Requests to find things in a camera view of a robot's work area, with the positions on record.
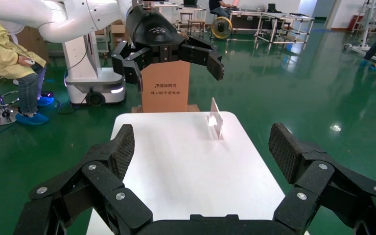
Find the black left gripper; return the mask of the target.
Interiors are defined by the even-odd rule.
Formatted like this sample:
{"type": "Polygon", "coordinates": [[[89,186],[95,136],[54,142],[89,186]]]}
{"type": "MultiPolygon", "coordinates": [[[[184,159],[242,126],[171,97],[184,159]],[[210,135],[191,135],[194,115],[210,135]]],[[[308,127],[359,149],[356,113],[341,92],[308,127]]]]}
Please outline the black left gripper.
{"type": "Polygon", "coordinates": [[[121,41],[112,52],[113,70],[128,84],[143,91],[141,71],[155,63],[185,61],[205,66],[208,72],[220,81],[224,77],[222,55],[217,46],[201,38],[188,36],[185,39],[158,10],[145,9],[138,5],[128,12],[126,29],[128,41],[121,41]]]}

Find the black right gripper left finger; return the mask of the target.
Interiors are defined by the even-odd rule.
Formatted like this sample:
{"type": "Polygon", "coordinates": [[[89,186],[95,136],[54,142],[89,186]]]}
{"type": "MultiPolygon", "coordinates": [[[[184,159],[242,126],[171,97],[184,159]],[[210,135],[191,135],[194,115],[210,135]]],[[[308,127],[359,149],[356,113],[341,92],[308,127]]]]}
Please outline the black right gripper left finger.
{"type": "Polygon", "coordinates": [[[88,209],[114,234],[137,234],[153,214],[123,182],[134,151],[133,127],[124,124],[112,140],[91,146],[77,165],[35,186],[14,234],[64,235],[88,209]]]}

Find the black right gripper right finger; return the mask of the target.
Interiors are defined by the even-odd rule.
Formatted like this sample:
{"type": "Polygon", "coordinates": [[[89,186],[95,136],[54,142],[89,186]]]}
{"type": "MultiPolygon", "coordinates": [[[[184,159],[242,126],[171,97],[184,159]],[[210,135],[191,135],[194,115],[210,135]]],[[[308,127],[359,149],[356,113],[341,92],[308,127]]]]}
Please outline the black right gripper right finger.
{"type": "Polygon", "coordinates": [[[376,235],[376,181],[352,171],[321,147],[294,137],[282,123],[271,127],[269,151],[293,186],[273,220],[304,234],[317,211],[332,211],[356,235],[376,235]]]}

